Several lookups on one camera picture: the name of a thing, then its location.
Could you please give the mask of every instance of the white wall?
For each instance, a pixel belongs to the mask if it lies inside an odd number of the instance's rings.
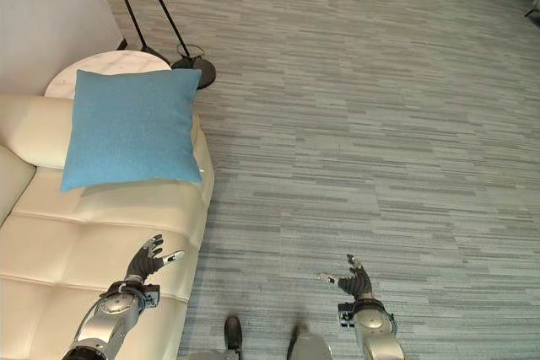
[[[43,94],[63,68],[121,41],[106,0],[0,0],[0,92]]]

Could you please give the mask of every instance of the round white side table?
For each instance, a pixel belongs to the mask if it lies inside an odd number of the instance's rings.
[[[78,69],[103,75],[116,75],[118,73],[165,71],[170,70],[170,67],[162,59],[147,52],[103,52],[81,59],[58,73],[47,86],[45,96],[72,99],[75,96]]]

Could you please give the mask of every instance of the carpet floor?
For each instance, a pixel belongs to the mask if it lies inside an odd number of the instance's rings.
[[[363,258],[412,359],[540,358],[540,32],[531,0],[165,0],[218,70],[197,95],[216,169],[179,356],[284,359],[297,319],[337,360]],[[130,48],[122,0],[109,0]],[[154,0],[132,0],[171,60]]]

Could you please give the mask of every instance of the robot leg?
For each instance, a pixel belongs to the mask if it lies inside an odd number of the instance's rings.
[[[333,357],[322,336],[306,332],[298,336],[289,360],[333,360]]]

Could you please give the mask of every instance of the sofa armrest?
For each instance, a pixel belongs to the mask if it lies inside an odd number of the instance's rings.
[[[34,166],[0,145],[0,227],[34,173]]]
[[[34,166],[63,169],[73,101],[0,94],[0,145]]]

